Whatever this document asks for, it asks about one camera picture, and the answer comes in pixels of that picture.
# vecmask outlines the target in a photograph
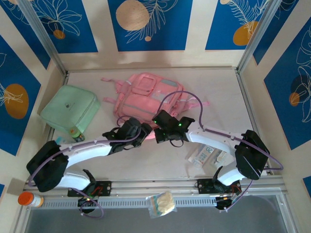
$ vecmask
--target small bottle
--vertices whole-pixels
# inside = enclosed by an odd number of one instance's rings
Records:
[[[84,135],[76,126],[69,129],[69,134],[76,142],[83,142],[85,140]]]
[[[22,192],[18,197],[18,203],[20,205],[30,206],[30,207],[40,207],[43,204],[43,196],[38,194],[33,194],[31,192]]]

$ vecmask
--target white floor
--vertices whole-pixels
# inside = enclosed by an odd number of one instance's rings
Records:
[[[248,113],[233,69],[167,68],[167,69],[118,69],[99,72],[80,72],[69,75],[68,84],[95,93],[99,100],[116,98],[113,83],[101,81],[101,77],[126,80],[134,73],[150,72],[182,83],[186,90],[198,95],[202,101],[210,101],[203,111],[203,124],[225,131],[244,133],[252,129]],[[84,132],[86,140],[94,139],[116,126],[112,114],[113,105],[102,105],[89,127]],[[199,117],[199,108],[191,109],[182,116]],[[53,138],[63,136],[55,132]],[[119,179],[161,179],[196,176],[213,176],[209,166],[197,169],[185,158],[196,146],[185,142],[181,148],[174,148],[169,142],[157,144],[145,141],[140,148],[122,151],[107,157],[98,157],[79,163],[95,178]]]

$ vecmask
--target pill bottle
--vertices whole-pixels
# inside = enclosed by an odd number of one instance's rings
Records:
[[[18,203],[20,205],[30,206],[30,207],[40,207],[43,204],[43,196],[38,194],[33,194],[31,192],[22,192],[18,197]]]

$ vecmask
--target mint green pouch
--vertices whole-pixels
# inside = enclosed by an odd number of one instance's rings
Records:
[[[40,116],[56,130],[68,133],[76,126],[82,133],[100,107],[96,95],[76,86],[62,86]]]

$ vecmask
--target orange cap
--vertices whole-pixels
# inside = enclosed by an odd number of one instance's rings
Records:
[[[31,192],[23,192],[18,197],[18,203],[20,205],[29,205],[34,200],[34,194]]]

